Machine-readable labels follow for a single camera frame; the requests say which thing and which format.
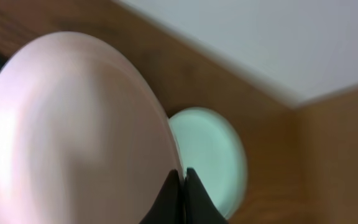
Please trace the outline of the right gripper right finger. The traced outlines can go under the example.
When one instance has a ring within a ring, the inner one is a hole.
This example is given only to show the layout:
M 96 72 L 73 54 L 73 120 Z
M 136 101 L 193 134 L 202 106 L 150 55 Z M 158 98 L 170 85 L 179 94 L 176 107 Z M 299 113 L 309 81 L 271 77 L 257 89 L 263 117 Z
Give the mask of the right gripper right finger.
M 193 168 L 187 168 L 185 179 L 186 224 L 228 224 L 210 199 Z

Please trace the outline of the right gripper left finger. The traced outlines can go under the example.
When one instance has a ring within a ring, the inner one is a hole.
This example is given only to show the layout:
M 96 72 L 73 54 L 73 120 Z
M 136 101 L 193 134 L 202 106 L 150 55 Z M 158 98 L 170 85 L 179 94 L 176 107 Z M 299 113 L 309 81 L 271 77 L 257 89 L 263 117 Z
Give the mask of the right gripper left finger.
M 183 194 L 177 170 L 171 170 L 154 204 L 140 224 L 183 223 Z

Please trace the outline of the mint plate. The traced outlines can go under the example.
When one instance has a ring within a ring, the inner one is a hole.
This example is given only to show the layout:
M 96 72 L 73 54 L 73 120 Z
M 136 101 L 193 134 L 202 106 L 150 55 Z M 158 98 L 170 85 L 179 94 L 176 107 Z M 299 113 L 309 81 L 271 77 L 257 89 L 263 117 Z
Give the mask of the mint plate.
M 230 122 L 207 108 L 188 108 L 169 119 L 183 171 L 196 171 L 219 213 L 230 219 L 247 189 L 244 147 Z

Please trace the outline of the pink plate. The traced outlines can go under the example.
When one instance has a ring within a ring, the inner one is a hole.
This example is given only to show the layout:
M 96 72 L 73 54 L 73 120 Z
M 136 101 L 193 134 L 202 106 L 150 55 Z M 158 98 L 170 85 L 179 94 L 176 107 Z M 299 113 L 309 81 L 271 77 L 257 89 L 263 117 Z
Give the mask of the pink plate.
M 102 40 L 44 35 L 0 71 L 0 223 L 139 223 L 180 168 L 158 99 Z

